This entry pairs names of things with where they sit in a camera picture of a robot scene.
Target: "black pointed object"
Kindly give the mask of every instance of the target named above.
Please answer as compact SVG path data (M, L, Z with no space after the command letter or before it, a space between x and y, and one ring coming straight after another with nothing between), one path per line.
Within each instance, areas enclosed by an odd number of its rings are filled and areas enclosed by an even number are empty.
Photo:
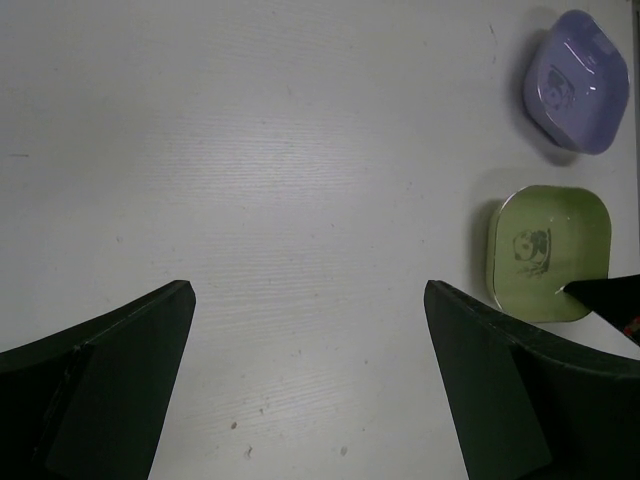
M580 280L563 291L640 345L640 275Z
M194 309L175 281L0 354L0 478L148 478Z
M470 480L640 478L640 362L443 282L428 283L425 308Z

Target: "white surface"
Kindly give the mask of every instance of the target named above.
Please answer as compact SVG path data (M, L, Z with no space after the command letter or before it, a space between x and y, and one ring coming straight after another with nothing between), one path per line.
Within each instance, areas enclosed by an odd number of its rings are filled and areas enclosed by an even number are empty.
M153 480L466 478L422 293L484 295L486 203L589 188L640 270L633 108L571 158L516 104L572 7L632 61L625 0L3 2L0 347L189 279Z

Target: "bowl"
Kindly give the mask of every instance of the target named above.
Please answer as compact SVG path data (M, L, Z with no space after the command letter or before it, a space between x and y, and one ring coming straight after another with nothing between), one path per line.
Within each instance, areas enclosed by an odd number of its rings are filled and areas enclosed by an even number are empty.
M524 82L533 120L561 147L597 155L615 139L629 100L627 64L591 15L562 15Z
M493 214L487 287L500 309L531 323L570 322L589 313L562 291L574 280L607 278L609 212L583 188L535 185Z

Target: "plastic bowl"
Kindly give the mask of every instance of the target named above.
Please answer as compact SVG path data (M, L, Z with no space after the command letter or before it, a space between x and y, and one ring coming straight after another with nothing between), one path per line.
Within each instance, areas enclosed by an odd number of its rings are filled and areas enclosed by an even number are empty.
M613 143L628 100L627 64L593 17L562 15L525 77L531 117L561 147L597 155Z
M589 310L562 288L607 278L610 248L611 220L598 196L583 188L527 187L491 219L487 287L520 320L579 320Z

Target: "green bowl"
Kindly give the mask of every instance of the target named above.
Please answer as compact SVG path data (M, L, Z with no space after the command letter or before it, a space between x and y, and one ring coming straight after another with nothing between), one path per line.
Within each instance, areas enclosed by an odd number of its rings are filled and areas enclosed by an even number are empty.
M583 188L526 187L493 214L487 248L487 287L500 309L526 322L571 322L589 310L562 289L607 278L611 219Z

